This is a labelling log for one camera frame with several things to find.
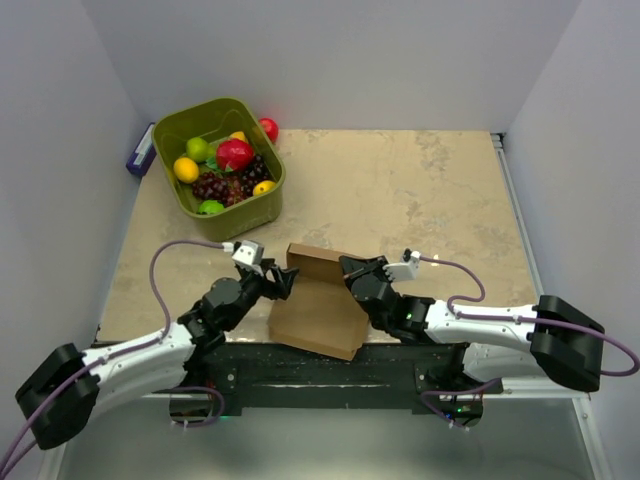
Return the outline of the brown cardboard box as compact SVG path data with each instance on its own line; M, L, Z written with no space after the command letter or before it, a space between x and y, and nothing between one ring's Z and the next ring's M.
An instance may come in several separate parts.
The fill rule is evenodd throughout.
M269 340L351 361L367 339L369 320L343 280L343 254L291 243L286 265L296 268L291 294L276 301L268 319Z

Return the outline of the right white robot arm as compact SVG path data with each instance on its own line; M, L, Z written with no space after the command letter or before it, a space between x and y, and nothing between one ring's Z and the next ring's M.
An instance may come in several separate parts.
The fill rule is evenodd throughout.
M496 308L403 295L399 281L413 280L416 251L401 261L342 255L343 280L371 326L409 345L458 344L463 354L445 369L444 386L459 393L495 378L546 376L591 393L600 387L602 325L558 296L533 305Z

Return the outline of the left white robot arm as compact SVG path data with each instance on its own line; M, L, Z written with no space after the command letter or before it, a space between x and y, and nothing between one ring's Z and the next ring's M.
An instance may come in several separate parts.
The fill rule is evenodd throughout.
M298 274L275 264L238 272L237 279L216 280L167 330L108 347L80 351L68 343L53 350L15 395L38 447L56 448L92 418L148 393L200 390L207 380L201 360L260 298L287 299Z

